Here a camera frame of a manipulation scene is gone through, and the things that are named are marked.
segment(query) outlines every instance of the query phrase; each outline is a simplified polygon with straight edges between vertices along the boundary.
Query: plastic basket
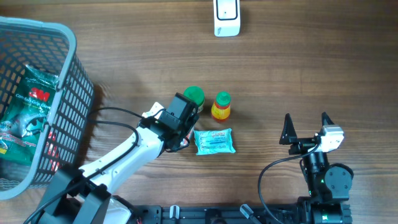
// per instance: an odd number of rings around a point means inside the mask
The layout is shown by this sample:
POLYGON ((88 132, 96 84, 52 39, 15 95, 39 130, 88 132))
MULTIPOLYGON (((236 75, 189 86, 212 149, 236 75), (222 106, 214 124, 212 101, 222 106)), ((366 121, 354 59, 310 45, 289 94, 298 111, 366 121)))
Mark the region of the plastic basket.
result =
POLYGON ((75 162, 94 99, 93 84, 75 52, 76 37, 64 25, 0 17, 0 117, 25 65, 59 75, 31 166, 0 160, 0 200, 45 187, 58 168, 75 162))

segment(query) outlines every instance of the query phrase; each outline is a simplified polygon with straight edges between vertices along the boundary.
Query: bottle cap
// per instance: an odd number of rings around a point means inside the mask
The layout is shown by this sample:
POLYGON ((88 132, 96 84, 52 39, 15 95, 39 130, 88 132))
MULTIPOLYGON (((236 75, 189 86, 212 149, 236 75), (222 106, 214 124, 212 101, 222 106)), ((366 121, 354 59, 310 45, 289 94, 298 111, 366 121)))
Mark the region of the bottle cap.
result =
POLYGON ((216 102, 220 106, 228 106, 231 103, 231 95, 226 91, 217 94, 216 102))
POLYGON ((199 86, 190 86, 184 91, 184 96, 194 101, 198 106, 205 102, 205 93, 199 86))

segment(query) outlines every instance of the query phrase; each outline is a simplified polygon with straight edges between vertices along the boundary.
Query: red and yellow bottle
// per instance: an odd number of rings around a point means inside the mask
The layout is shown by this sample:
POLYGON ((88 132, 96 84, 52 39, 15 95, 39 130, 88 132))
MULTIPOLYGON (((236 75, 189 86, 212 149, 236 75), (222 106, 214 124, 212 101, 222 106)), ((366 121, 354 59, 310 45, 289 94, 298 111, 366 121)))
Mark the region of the red and yellow bottle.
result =
POLYGON ((211 107, 211 116, 217 122, 228 120, 231 114, 231 95, 222 91, 217 94, 216 100, 211 107))

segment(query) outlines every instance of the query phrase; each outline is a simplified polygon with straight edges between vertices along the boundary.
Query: bottle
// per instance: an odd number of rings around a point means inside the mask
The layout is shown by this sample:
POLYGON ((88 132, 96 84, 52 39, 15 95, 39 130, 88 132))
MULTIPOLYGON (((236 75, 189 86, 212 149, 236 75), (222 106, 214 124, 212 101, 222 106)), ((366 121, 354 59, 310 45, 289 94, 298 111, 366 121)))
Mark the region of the bottle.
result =
POLYGON ((205 93, 199 86, 188 87, 184 91, 184 96, 188 97, 198 105, 198 113, 203 110, 203 105, 205 104, 205 93))
POLYGON ((211 107, 211 117, 217 122, 226 121, 231 114, 231 95, 222 91, 217 94, 216 100, 211 107))

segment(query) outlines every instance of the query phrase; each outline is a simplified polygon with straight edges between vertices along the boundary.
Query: wooden table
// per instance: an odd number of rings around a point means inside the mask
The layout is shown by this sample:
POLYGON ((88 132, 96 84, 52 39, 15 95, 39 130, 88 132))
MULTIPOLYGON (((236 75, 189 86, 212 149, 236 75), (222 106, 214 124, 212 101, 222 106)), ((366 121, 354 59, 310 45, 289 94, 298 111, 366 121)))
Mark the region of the wooden table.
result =
MULTIPOLYGON (((349 200, 354 222, 395 223, 398 5, 242 1, 241 8, 241 33, 230 38, 214 36, 210 1, 4 6, 0 14, 69 26, 95 83, 95 107, 141 113, 155 101, 168 105, 176 92, 198 85, 205 91, 206 108, 197 129, 233 129, 235 154, 196 156, 192 145, 141 168, 117 191, 132 204, 259 204, 261 169, 288 156, 289 147, 278 145, 284 115, 291 113, 299 137, 310 137, 327 111, 346 137, 329 161, 355 172, 349 200), (210 116, 221 90, 232 96, 225 124, 210 116)), ((137 123, 117 112, 98 118, 137 123)), ((130 134, 89 126, 80 160, 101 157, 130 134)), ((263 181, 269 203, 292 203, 308 194, 298 161, 276 166, 263 181)), ((22 223, 43 192, 27 190, 0 202, 0 222, 22 223)))

